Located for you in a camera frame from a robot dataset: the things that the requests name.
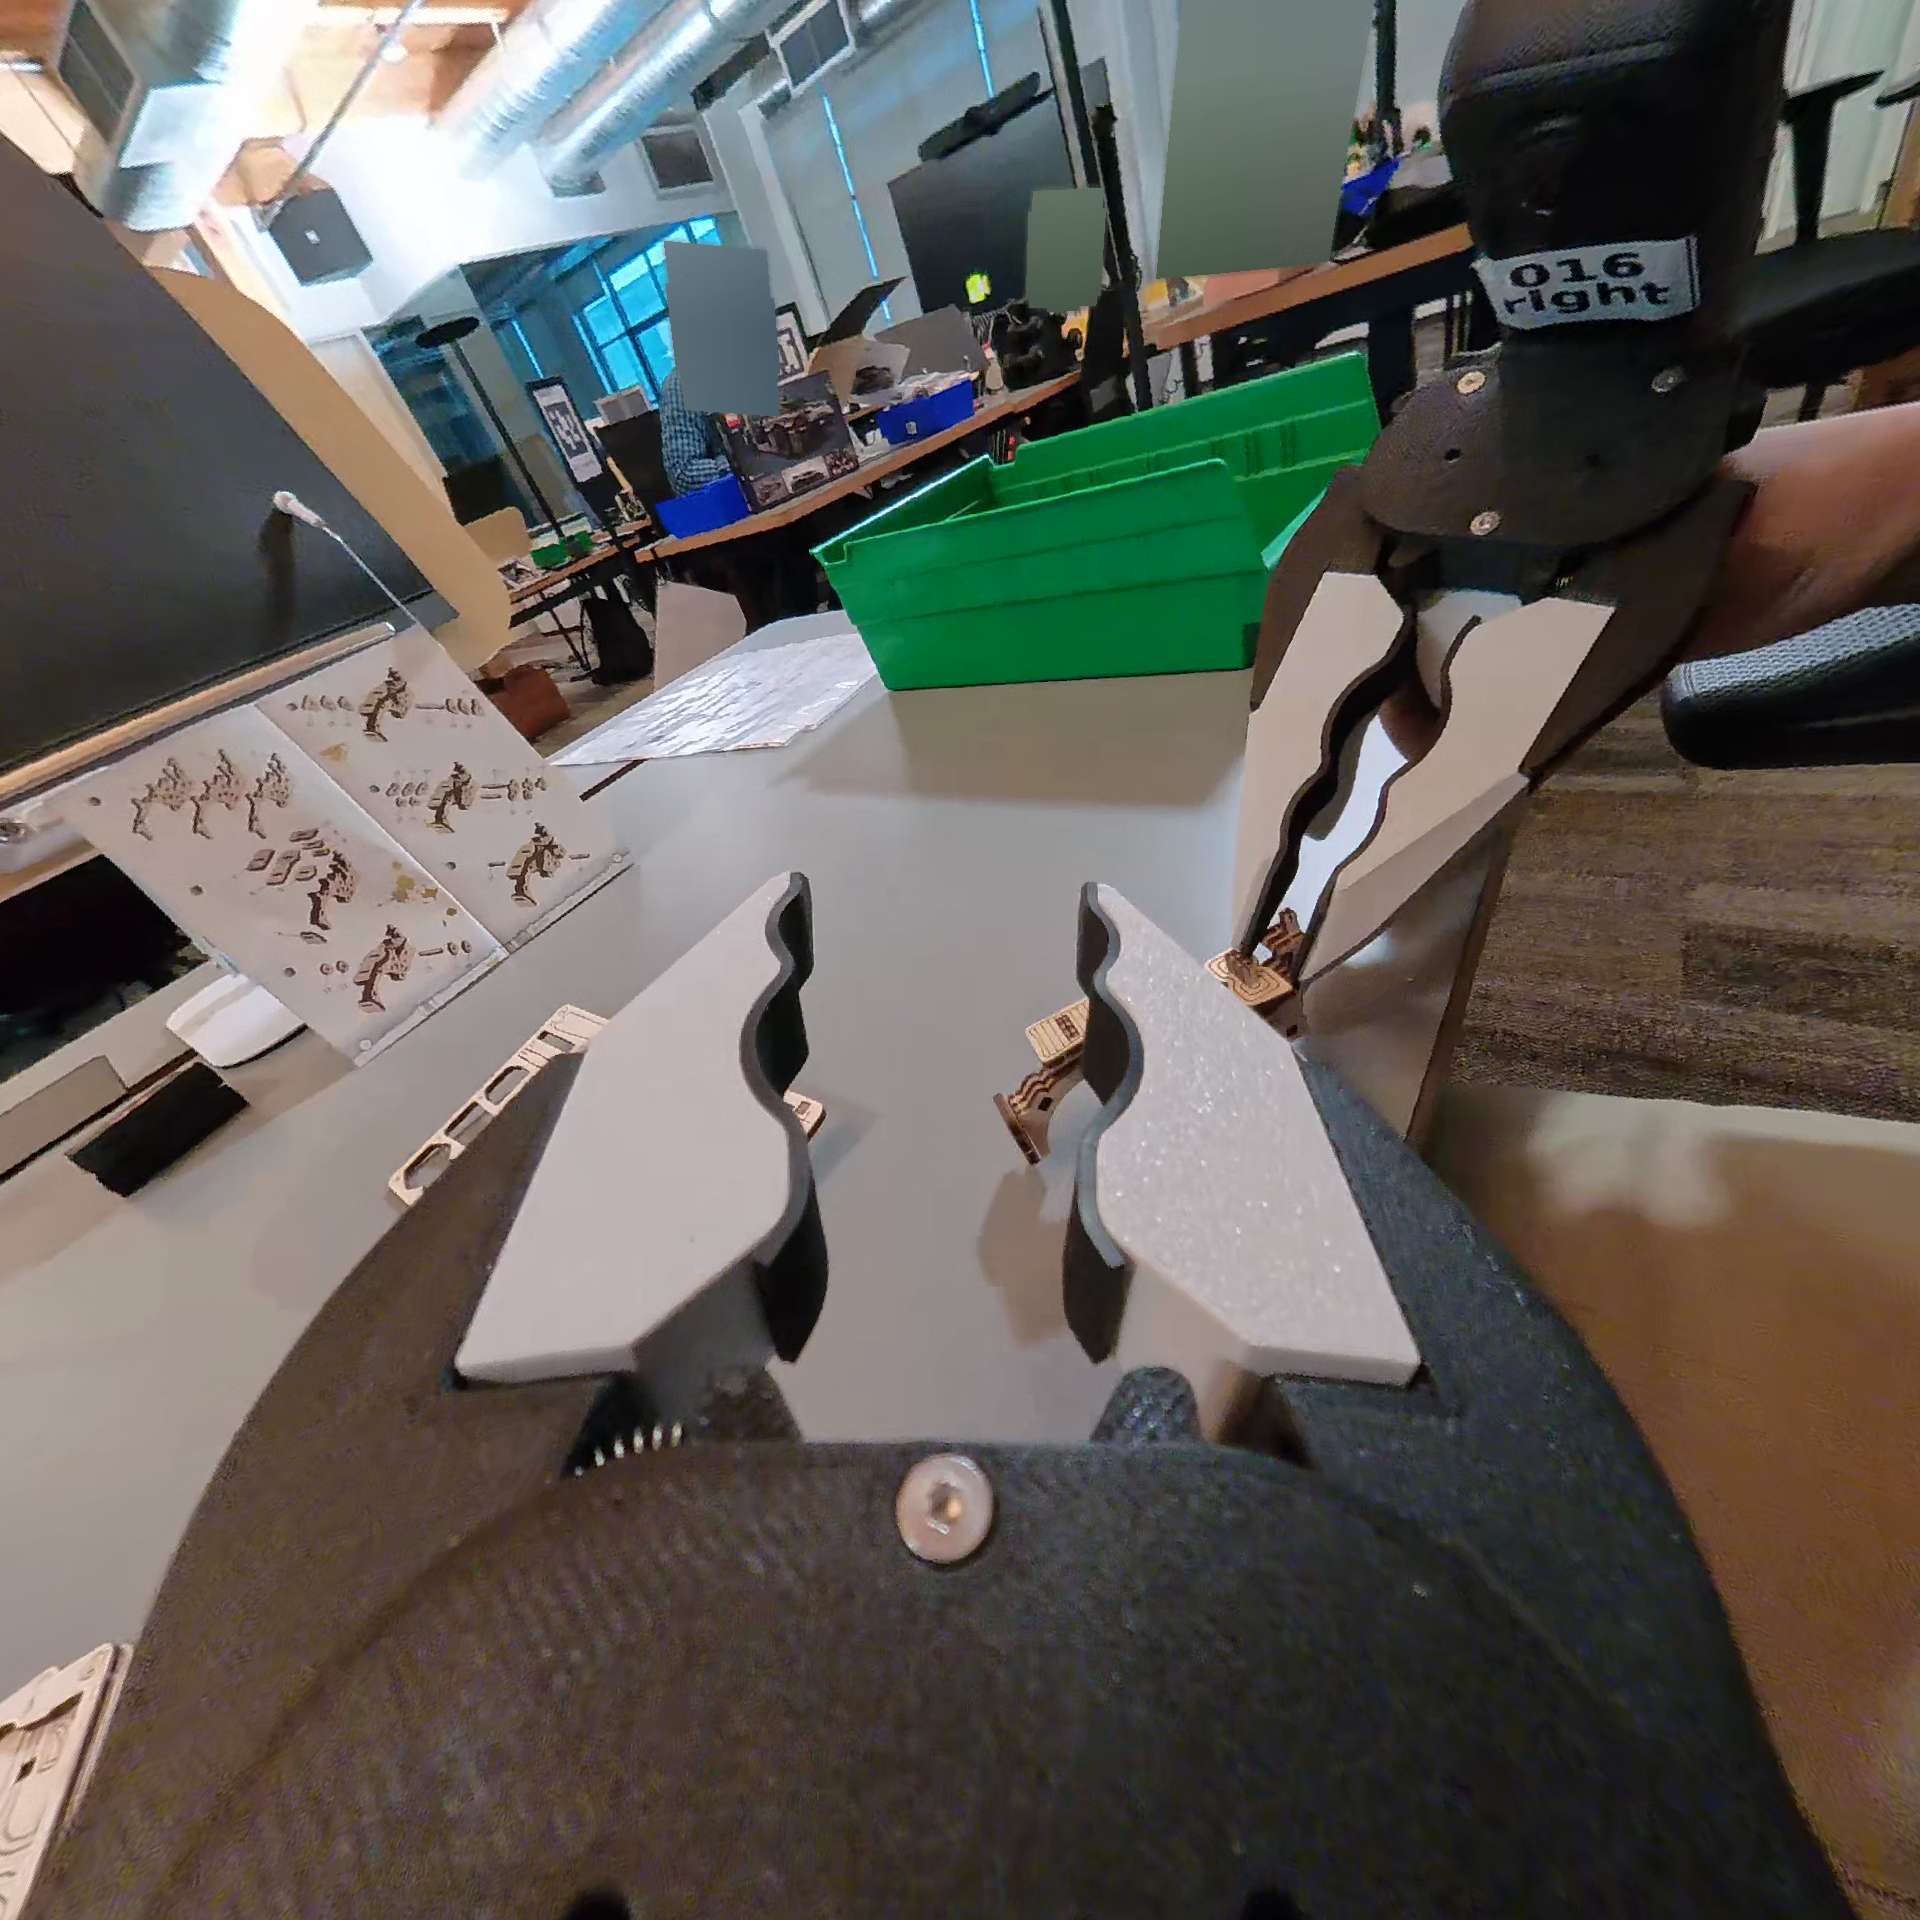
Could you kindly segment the black office chair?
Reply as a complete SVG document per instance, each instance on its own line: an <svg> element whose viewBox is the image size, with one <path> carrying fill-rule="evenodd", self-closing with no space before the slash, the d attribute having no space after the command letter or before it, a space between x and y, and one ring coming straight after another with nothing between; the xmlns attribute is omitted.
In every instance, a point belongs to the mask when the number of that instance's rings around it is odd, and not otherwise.
<svg viewBox="0 0 1920 1920"><path fill-rule="evenodd" d="M1783 96L1793 143L1793 242L1758 253L1738 320L1745 373L1767 392L1800 388L1801 423L1847 375L1916 347L1916 229L1820 236L1839 105L1881 81L1868 71Z"/></svg>

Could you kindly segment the cut-out wooden frame sheet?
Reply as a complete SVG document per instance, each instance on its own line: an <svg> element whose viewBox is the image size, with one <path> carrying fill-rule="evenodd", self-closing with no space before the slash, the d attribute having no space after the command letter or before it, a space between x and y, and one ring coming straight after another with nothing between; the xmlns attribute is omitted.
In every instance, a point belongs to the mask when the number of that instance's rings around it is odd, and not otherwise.
<svg viewBox="0 0 1920 1920"><path fill-rule="evenodd" d="M412 1209L426 1192L455 1163L490 1124L553 1063L584 1053L609 1029L607 1015L564 1004L523 1040L514 1053L495 1068L443 1124L430 1135L391 1175L391 1199Z"/></svg>

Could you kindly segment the grey desk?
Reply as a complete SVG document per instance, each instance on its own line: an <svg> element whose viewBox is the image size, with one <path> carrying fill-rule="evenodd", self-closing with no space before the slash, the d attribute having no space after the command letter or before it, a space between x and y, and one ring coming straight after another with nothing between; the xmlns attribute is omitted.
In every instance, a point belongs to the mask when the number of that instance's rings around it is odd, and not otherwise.
<svg viewBox="0 0 1920 1920"><path fill-rule="evenodd" d="M1230 946L1248 701L1246 673L866 687L788 747L646 761L595 801L631 866L370 1065L283 1042L132 1199L60 1153L7 1180L4 1691L137 1639L241 1423L401 1216L395 1165L555 1008L616 1015L787 872L830 1249L787 1404L827 1440L1086 1436L1114 1380L1062 1312L1089 1099L1028 1168L992 1097L1072 1000L1084 883L1199 960Z"/></svg>

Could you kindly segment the large black monitor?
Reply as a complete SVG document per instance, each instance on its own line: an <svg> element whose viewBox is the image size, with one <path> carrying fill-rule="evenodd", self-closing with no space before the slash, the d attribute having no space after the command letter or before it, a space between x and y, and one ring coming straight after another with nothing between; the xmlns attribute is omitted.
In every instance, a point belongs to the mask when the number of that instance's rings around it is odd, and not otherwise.
<svg viewBox="0 0 1920 1920"><path fill-rule="evenodd" d="M506 605L299 338L3 165L3 775L22 802L415 620Z"/></svg>

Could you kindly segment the black flat block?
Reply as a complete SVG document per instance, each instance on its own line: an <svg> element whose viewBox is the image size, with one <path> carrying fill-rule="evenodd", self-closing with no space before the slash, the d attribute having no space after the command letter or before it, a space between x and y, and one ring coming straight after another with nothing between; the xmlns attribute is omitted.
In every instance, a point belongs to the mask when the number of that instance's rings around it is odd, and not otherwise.
<svg viewBox="0 0 1920 1920"><path fill-rule="evenodd" d="M97 1187L131 1199L248 1111L250 1103L231 1082L191 1059L65 1156Z"/></svg>

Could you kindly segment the tan board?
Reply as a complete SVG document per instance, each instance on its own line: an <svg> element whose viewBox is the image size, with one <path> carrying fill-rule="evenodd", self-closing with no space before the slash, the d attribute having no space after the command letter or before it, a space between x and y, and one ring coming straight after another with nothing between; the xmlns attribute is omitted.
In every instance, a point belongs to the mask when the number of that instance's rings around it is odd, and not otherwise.
<svg viewBox="0 0 1920 1920"><path fill-rule="evenodd" d="M450 604L452 620L439 626L449 657L472 673L492 661L513 636L510 589L455 520L443 469L369 341L345 333L311 345L222 280L152 277Z"/></svg>

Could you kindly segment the white patterned sheet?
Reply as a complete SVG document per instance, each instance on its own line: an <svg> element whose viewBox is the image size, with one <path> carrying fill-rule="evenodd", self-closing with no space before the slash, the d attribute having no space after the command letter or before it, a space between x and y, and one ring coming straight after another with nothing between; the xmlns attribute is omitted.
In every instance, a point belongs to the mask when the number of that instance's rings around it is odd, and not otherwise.
<svg viewBox="0 0 1920 1920"><path fill-rule="evenodd" d="M842 713L879 665L850 632L727 650L570 743L553 764L585 770L722 752L767 752Z"/></svg>

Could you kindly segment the white monitor stand base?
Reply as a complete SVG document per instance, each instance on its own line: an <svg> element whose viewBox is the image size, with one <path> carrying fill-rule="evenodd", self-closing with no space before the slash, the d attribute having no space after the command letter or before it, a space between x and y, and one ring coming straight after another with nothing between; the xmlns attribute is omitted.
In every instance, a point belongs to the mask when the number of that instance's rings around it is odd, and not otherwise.
<svg viewBox="0 0 1920 1920"><path fill-rule="evenodd" d="M183 1000L164 1017L164 1029L206 1068L231 1069L251 1065L302 1036L307 1023L248 976L222 972Z"/></svg>

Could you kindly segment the green plastic bin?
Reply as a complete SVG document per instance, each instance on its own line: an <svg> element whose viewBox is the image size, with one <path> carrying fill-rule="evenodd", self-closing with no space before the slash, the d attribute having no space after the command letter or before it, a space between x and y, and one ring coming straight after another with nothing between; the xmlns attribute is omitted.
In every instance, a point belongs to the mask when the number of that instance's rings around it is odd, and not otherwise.
<svg viewBox="0 0 1920 1920"><path fill-rule="evenodd" d="M976 460L812 548L892 692L1243 671L1289 522L1219 463L1020 488Z"/></svg>
<svg viewBox="0 0 1920 1920"><path fill-rule="evenodd" d="M1378 428L1367 360L1343 352L1023 445L994 472L992 506L1049 508L1219 465L1266 553L1336 472L1363 463Z"/></svg>

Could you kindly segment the background black monitor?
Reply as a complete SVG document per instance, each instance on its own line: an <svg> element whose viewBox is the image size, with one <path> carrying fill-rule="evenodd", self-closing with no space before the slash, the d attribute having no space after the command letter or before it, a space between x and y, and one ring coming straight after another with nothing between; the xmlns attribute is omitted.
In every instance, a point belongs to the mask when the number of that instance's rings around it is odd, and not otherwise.
<svg viewBox="0 0 1920 1920"><path fill-rule="evenodd" d="M1052 91L888 187L919 311L1049 316L1094 307L1107 280L1107 201L1075 175Z"/></svg>

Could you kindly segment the black ceiling speaker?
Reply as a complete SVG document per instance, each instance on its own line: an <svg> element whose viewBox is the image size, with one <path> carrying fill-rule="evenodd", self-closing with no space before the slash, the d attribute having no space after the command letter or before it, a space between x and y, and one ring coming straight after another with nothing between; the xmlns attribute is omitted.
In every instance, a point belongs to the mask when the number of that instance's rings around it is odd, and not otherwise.
<svg viewBox="0 0 1920 1920"><path fill-rule="evenodd" d="M279 201L265 233L302 288L356 282L372 266L367 236L328 184L302 184Z"/></svg>

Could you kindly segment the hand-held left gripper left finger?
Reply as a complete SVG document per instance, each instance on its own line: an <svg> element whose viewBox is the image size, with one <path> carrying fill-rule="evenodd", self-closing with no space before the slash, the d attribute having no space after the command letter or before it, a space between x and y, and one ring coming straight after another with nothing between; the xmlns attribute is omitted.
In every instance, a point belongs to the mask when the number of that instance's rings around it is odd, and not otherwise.
<svg viewBox="0 0 1920 1920"><path fill-rule="evenodd" d="M779 874L585 1050L472 1315L464 1380L713 1380L825 1308L809 1135L812 891Z"/></svg>

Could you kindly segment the wooden model assembly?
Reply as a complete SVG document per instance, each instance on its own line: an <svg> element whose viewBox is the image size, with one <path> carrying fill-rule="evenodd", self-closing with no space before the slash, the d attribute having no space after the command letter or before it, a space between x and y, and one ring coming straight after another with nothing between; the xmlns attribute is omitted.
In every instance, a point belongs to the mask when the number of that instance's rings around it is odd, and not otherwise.
<svg viewBox="0 0 1920 1920"><path fill-rule="evenodd" d="M1306 1033L1306 997L1299 987L1303 946L1296 915L1282 908L1250 952L1228 949L1207 960L1207 972L1262 1023L1299 1040Z"/></svg>

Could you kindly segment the engraved wooden puzzle sheet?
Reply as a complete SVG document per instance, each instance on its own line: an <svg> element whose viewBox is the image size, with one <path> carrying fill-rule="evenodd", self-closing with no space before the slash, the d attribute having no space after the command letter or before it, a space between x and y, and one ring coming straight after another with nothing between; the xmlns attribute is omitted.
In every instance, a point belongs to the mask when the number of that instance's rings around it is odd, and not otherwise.
<svg viewBox="0 0 1920 1920"><path fill-rule="evenodd" d="M3 1699L3 1915L18 1917L99 1765L132 1663L104 1643Z"/></svg>

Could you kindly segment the brown wooden model piece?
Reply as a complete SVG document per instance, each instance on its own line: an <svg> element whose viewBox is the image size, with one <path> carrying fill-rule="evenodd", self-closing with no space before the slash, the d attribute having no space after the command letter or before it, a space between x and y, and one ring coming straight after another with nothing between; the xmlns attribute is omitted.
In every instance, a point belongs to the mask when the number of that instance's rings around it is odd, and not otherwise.
<svg viewBox="0 0 1920 1920"><path fill-rule="evenodd" d="M1049 1156L1052 1122L1075 1089L1089 1087L1089 1025L1094 1000L1082 997L1033 1023L1025 1036L1038 1063L1011 1092L994 1096L994 1111L1026 1165Z"/></svg>

